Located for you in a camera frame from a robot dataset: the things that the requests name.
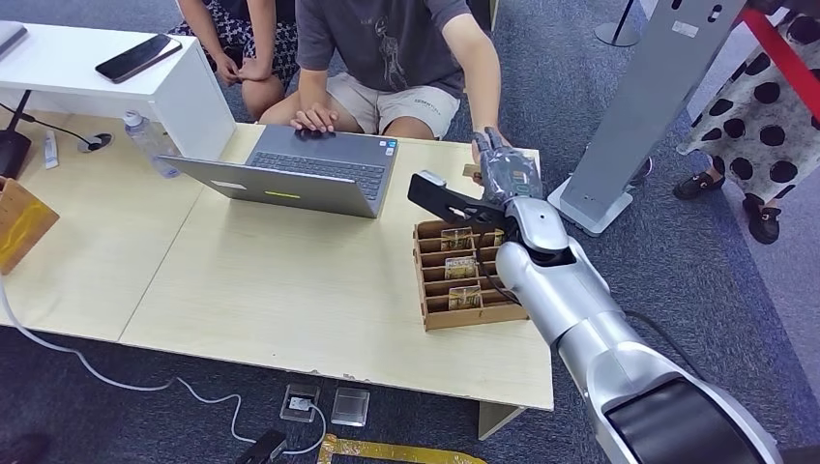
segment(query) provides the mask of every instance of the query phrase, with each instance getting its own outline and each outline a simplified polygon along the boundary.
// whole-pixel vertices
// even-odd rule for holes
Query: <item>wooden box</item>
[[[504,322],[527,319],[527,311],[518,304],[510,303],[498,293],[487,278],[478,273],[476,277],[456,280],[445,280],[445,260],[451,257],[474,256],[478,234],[469,240],[469,249],[453,251],[441,250],[441,231],[459,228],[441,220],[422,222],[413,231],[413,258],[416,275],[419,279],[419,292],[422,300],[422,318],[425,330],[446,329],[450,327],[474,326],[492,322]],[[481,242],[482,261],[486,272],[503,288],[501,279],[495,271],[495,255],[498,247],[494,245],[495,236],[491,233],[483,236]],[[482,288],[482,305],[472,309],[449,309],[450,289],[480,285]]]
[[[5,276],[60,218],[14,179],[0,177],[0,274]]]

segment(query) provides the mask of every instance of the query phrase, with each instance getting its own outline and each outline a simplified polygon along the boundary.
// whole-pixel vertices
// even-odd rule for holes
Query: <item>water bottle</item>
[[[157,158],[158,155],[179,157],[180,154],[176,147],[154,128],[148,118],[143,117],[136,111],[129,110],[126,111],[123,121],[126,123],[126,133],[136,143],[136,146],[142,150],[148,162],[154,166],[157,172],[165,179],[172,179],[180,175],[179,169]]]

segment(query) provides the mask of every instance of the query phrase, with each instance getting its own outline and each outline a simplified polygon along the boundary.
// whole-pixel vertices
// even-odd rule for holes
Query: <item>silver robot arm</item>
[[[613,463],[781,463],[775,440],[726,391],[632,329],[583,248],[545,201],[515,197],[496,269],[557,351]]]

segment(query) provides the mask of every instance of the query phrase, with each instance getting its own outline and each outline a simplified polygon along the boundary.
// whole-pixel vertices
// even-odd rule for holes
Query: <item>hand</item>
[[[242,60],[242,68],[237,72],[242,80],[265,80],[271,76],[271,66],[266,65],[257,58],[245,58]]]
[[[543,197],[543,185],[535,160],[510,146],[495,128],[475,132],[482,166],[482,199],[503,205],[516,196]]]
[[[481,138],[485,138],[485,135],[481,132],[478,132],[478,131],[476,132],[476,134],[478,134],[478,135],[474,135],[473,144],[472,144],[473,145],[473,163],[476,164],[478,167],[481,167],[482,166],[482,156],[481,156],[481,153],[479,151],[479,145],[476,143],[476,140],[477,140],[476,137],[480,136]],[[507,140],[507,137],[505,137],[504,135],[501,135],[500,133],[498,133],[498,135],[501,137],[501,140],[502,140],[503,144],[505,144],[507,146],[511,146],[510,141]],[[483,181],[483,179],[482,179],[481,171],[476,172],[476,173],[473,174],[473,182],[475,182],[476,184],[481,186],[483,184],[482,181]]]
[[[214,57],[214,62],[217,64],[217,76],[225,85],[233,85],[239,81],[239,72],[236,63],[226,55],[224,52]]]
[[[308,109],[297,111],[296,117],[290,120],[290,125],[296,130],[308,128],[311,131],[333,132],[333,123],[337,120],[337,112],[320,103],[314,103]]]

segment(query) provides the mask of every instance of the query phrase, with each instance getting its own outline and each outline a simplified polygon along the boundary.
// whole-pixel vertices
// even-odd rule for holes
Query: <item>cable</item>
[[[501,287],[501,285],[499,285],[498,282],[496,282],[487,272],[486,267],[484,266],[484,261],[482,259],[482,241],[484,240],[484,234],[486,234],[486,232],[482,232],[481,235],[479,235],[478,241],[476,242],[476,261],[479,263],[479,272],[481,272],[482,275],[486,277],[489,283],[493,286],[493,288],[495,288],[495,290],[499,294],[501,294],[502,297],[504,297],[514,305],[521,305],[521,302],[518,301],[518,298],[516,298],[515,295],[506,292]]]
[[[0,103],[0,106],[4,107],[7,111],[11,111],[12,113],[14,113],[14,112],[15,112],[13,109],[11,109],[11,108],[7,107],[7,106],[6,106],[5,104],[3,104],[3,103]],[[52,125],[50,125],[49,123],[44,123],[43,121],[38,120],[37,118],[35,118],[34,116],[32,116],[32,115],[30,115],[30,114],[23,113],[23,114],[22,114],[22,116],[20,117],[20,119],[22,119],[23,121],[25,121],[25,122],[27,122],[27,123],[39,124],[39,125],[41,125],[41,126],[46,126],[47,128],[52,128],[52,129],[54,129],[54,130],[56,130],[56,131],[58,131],[58,130],[59,130],[60,132],[67,133],[68,135],[73,135],[74,137],[76,137],[76,138],[78,138],[78,139],[82,140],[83,142],[85,142],[85,144],[86,144],[86,145],[88,145],[88,148],[89,148],[89,149],[94,149],[94,147],[96,147],[96,146],[100,145],[98,142],[89,142],[89,141],[88,141],[88,140],[86,140],[85,138],[83,138],[83,137],[81,137],[81,136],[77,135],[76,133],[74,133],[74,132],[72,132],[72,131],[70,131],[70,130],[65,130],[65,129],[63,129],[63,128],[58,128],[57,126],[52,126]]]
[[[658,325],[658,323],[653,321],[646,314],[641,314],[640,312],[624,310],[624,314],[626,314],[629,317],[634,317],[635,319],[638,319],[647,326],[651,327],[652,330],[657,332],[664,340],[666,340],[666,343],[669,343],[669,345],[672,346],[672,349],[674,349],[675,352],[681,355],[681,358],[683,358],[684,361],[687,364],[689,364],[689,367],[691,367],[692,371],[694,372],[694,375],[696,375],[697,378],[706,381],[706,376],[704,376],[703,372],[697,367],[697,365],[695,365],[694,361],[689,356],[689,354],[687,354],[687,352],[684,351],[684,349],[681,348],[681,346],[677,342],[675,342],[675,339],[672,338],[672,336],[669,335],[669,333],[667,333],[660,325]]]
[[[61,353],[71,353],[71,354],[77,356],[79,358],[80,362],[82,363],[82,365],[84,365],[85,368],[88,369],[88,371],[91,372],[91,374],[93,376],[97,377],[99,380],[107,383],[108,385],[111,385],[111,386],[114,386],[114,387],[119,387],[119,388],[125,389],[125,390],[132,390],[132,391],[135,391],[135,392],[146,392],[146,391],[147,392],[159,392],[159,391],[165,390],[168,387],[170,387],[171,385],[173,385],[174,381],[176,380],[176,381],[179,381],[179,383],[181,383],[182,385],[184,385],[188,389],[190,394],[193,395],[194,398],[196,398],[199,401],[202,401],[203,403],[206,403],[206,404],[222,403],[223,401],[227,401],[229,399],[236,398],[237,399],[236,409],[233,412],[233,419],[231,420],[231,435],[233,435],[233,438],[235,438],[237,440],[240,440],[242,442],[256,443],[255,440],[252,440],[250,438],[242,437],[242,436],[240,436],[236,433],[236,418],[237,418],[237,416],[239,416],[239,408],[242,406],[242,397],[239,394],[234,393],[234,394],[230,394],[230,395],[228,395],[224,398],[219,398],[219,399],[206,399],[206,398],[203,398],[202,396],[200,396],[199,394],[197,394],[196,391],[194,391],[193,388],[188,384],[188,382],[182,380],[179,377],[174,377],[173,379],[169,380],[168,383],[166,383],[165,385],[159,386],[159,387],[136,387],[136,386],[133,386],[133,385],[123,384],[123,383],[111,380],[111,379],[105,377],[104,375],[100,374],[97,371],[97,369],[92,367],[91,364],[89,364],[88,361],[85,359],[85,356],[83,356],[82,353],[80,353],[79,351],[74,350],[72,348],[66,348],[64,346],[49,343],[49,342],[43,340],[42,338],[39,338],[38,336],[34,335],[33,333],[31,333],[25,327],[23,327],[23,325],[20,323],[20,321],[16,318],[15,314],[12,312],[12,306],[9,304],[9,298],[6,296],[6,286],[4,285],[3,277],[1,277],[1,276],[0,276],[0,304],[3,305],[3,309],[6,310],[6,315],[9,316],[9,320],[12,321],[12,324],[15,326],[15,328],[18,331],[20,331],[20,333],[23,334],[26,338],[30,339],[31,341],[33,341],[33,342],[35,342],[35,343],[37,343],[37,344],[39,344],[39,345],[41,345],[45,348],[48,348],[49,350],[59,351]]]
[[[311,451],[319,448],[319,446],[322,444],[322,442],[325,441],[325,434],[328,433],[328,423],[325,421],[325,415],[322,414],[322,410],[319,409],[318,407],[316,407],[316,405],[313,404],[313,403],[310,403],[308,407],[310,409],[315,409],[316,412],[319,413],[319,417],[322,418],[322,436],[319,437],[319,441],[317,441],[316,443],[311,445],[310,448],[299,449],[297,451],[283,451],[282,454],[287,454],[289,456],[294,456],[294,455],[297,455],[297,454],[305,454],[305,453],[311,452]]]

